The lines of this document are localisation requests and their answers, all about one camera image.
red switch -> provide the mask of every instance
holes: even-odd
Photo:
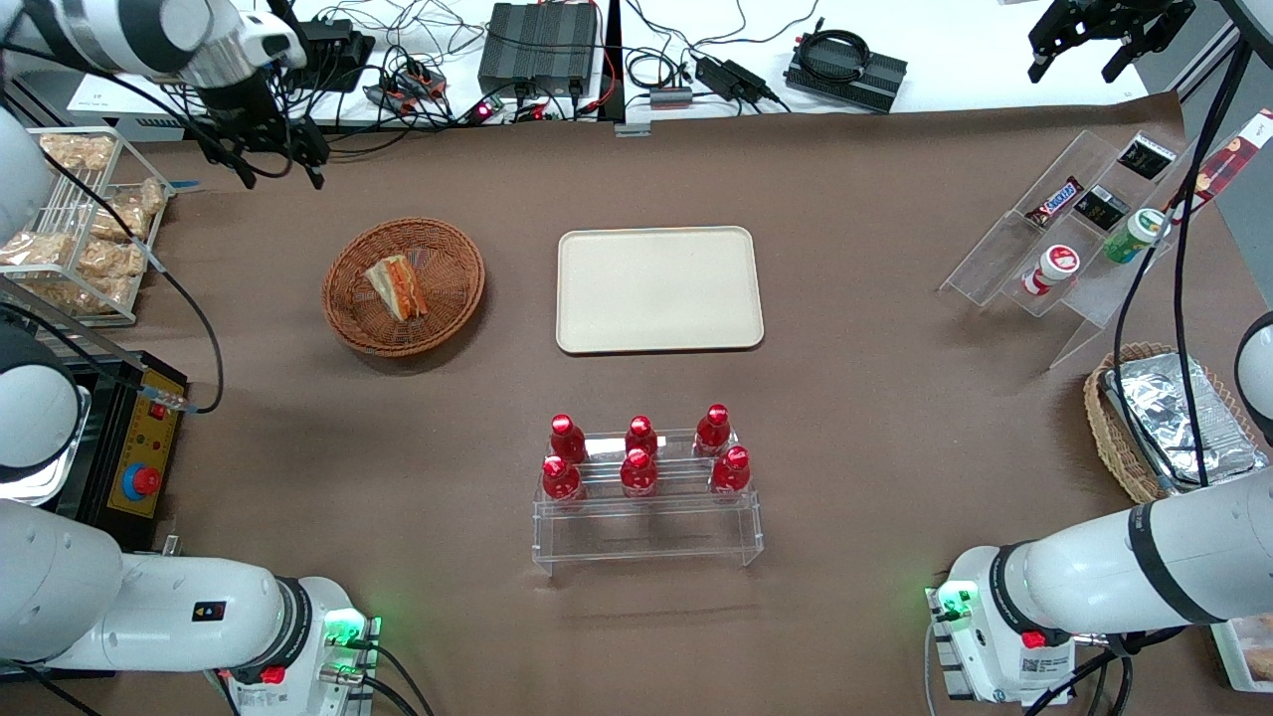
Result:
[[[145,466],[132,474],[132,490],[145,497],[159,492],[159,470]]]
[[[286,669],[283,666],[266,666],[261,669],[261,683],[262,684],[281,684],[283,677],[286,675]]]
[[[1043,648],[1048,646],[1048,637],[1043,636],[1043,632],[1025,632],[1021,634],[1021,643],[1026,648]]]

red emergency stop button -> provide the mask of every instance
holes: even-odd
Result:
[[[163,475],[159,474],[157,468],[151,468],[144,462],[134,462],[123,471],[120,487],[123,490],[123,497],[127,497],[132,502],[141,502],[146,497],[159,492],[162,478]]]
[[[1043,636],[1043,632],[1025,632],[1021,634],[1021,643],[1026,648],[1043,648],[1048,646],[1048,637]]]
[[[132,490],[141,497],[159,492],[159,470],[148,465],[134,473]]]

wicker basket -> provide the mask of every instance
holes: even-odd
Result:
[[[363,273],[387,256],[402,254],[415,268],[429,312],[398,321]],[[477,247],[460,229],[434,219],[386,222],[350,242],[327,271],[323,312],[350,348],[398,358],[414,355],[456,335],[477,310],[486,269]]]
[[[1123,347],[1123,362],[1174,352],[1174,348],[1161,343],[1129,343]],[[1102,395],[1105,391],[1101,387],[1101,375],[1113,367],[1114,354],[1110,353],[1083,383],[1083,405],[1087,408],[1087,423],[1092,427],[1092,437],[1096,438],[1096,452],[1100,454],[1101,462],[1105,462],[1105,466],[1114,474],[1118,484],[1123,485],[1123,489],[1138,505],[1166,497],[1166,493],[1158,487],[1153,471],[1141,456],[1134,438],[1127,432],[1127,426],[1123,424],[1114,406]],[[1216,387],[1216,392],[1220,394],[1220,399],[1237,419],[1242,432],[1251,442],[1255,442],[1251,426],[1237,409],[1234,395],[1225,389],[1225,383],[1220,382],[1216,373],[1212,373],[1206,366],[1203,366],[1203,371],[1211,385]]]

white can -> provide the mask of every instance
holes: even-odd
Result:
[[[1078,271],[1078,252],[1064,245],[1049,246],[1039,264],[1021,276],[1021,288],[1032,296],[1043,296],[1051,287]]]

sandwich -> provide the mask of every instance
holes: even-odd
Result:
[[[381,259],[363,275],[372,282],[372,288],[381,294],[395,319],[406,321],[429,312],[424,302],[424,289],[420,288],[420,282],[406,256],[398,254]]]

